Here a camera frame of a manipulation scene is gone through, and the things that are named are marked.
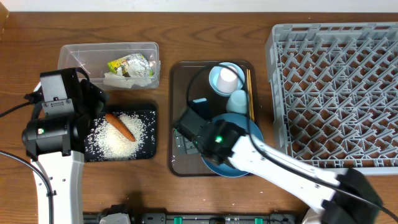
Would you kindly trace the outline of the white tissue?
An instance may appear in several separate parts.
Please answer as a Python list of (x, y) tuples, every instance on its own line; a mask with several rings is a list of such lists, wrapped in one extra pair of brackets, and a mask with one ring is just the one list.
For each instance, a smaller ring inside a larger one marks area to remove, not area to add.
[(103, 83), (105, 85), (118, 87), (118, 88), (132, 88), (133, 85), (145, 87), (152, 83), (151, 79), (142, 77), (122, 77), (112, 72), (104, 74)]

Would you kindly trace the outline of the orange carrot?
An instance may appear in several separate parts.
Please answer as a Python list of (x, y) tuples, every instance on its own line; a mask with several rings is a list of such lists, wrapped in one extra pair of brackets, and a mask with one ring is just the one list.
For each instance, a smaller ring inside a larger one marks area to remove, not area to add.
[(136, 139), (132, 132), (126, 127), (126, 125), (115, 115), (106, 114), (105, 120), (112, 125), (116, 130), (118, 130), (126, 139), (131, 142), (135, 142)]

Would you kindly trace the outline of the light blue cup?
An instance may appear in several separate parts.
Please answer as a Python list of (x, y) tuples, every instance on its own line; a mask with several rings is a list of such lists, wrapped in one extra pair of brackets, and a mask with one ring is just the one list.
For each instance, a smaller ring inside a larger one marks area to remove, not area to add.
[(226, 104), (226, 110), (229, 113), (247, 114), (248, 96), (244, 90), (232, 92)]

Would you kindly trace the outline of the green yellow snack wrapper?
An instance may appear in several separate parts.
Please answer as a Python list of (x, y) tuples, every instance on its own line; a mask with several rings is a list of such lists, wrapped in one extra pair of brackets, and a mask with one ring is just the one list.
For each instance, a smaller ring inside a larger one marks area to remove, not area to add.
[(115, 73), (117, 75), (128, 74), (127, 73), (127, 67), (128, 67), (127, 56), (124, 56), (122, 58), (108, 62), (107, 66), (109, 68), (109, 71), (112, 73)]

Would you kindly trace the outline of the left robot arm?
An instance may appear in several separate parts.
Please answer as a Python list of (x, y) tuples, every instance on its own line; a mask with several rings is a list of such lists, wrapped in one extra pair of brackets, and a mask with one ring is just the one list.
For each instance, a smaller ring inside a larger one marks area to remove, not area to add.
[(35, 170), (39, 223), (83, 223), (85, 138), (109, 96), (75, 67), (41, 73), (24, 98), (34, 107), (22, 142)]

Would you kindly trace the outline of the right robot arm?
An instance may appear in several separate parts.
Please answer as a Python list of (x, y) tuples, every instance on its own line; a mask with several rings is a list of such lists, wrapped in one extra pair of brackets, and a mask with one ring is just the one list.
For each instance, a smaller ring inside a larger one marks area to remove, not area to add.
[(187, 107), (174, 128), (213, 162), (259, 176), (299, 198), (310, 208), (304, 223), (374, 223), (384, 210), (358, 170), (340, 174), (298, 161), (260, 141), (250, 126), (212, 122)]

